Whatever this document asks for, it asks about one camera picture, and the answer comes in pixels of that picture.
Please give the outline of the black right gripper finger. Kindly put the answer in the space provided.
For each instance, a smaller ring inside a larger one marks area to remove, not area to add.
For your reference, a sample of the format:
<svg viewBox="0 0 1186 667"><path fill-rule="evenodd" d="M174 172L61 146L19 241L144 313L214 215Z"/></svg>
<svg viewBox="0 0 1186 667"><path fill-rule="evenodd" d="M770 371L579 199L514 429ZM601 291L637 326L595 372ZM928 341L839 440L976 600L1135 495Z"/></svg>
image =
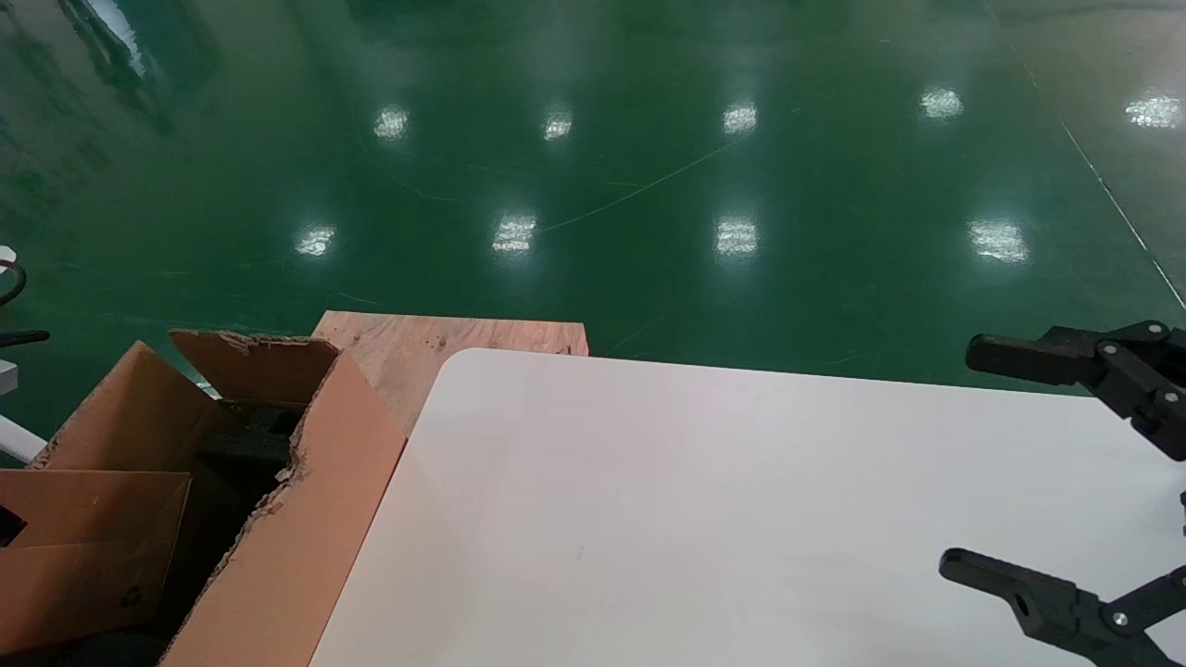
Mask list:
<svg viewBox="0 0 1186 667"><path fill-rule="evenodd" d="M1111 331L1050 328L1035 339L978 333L967 368L1038 385L1080 385L1172 460L1185 459L1185 333L1161 320Z"/></svg>
<svg viewBox="0 0 1186 667"><path fill-rule="evenodd" d="M1025 637L1080 656L1093 666L1177 663L1150 639L1148 630L1182 614L1182 567L1110 602L1073 582L973 550L944 550L938 573L945 580L1003 601Z"/></svg>

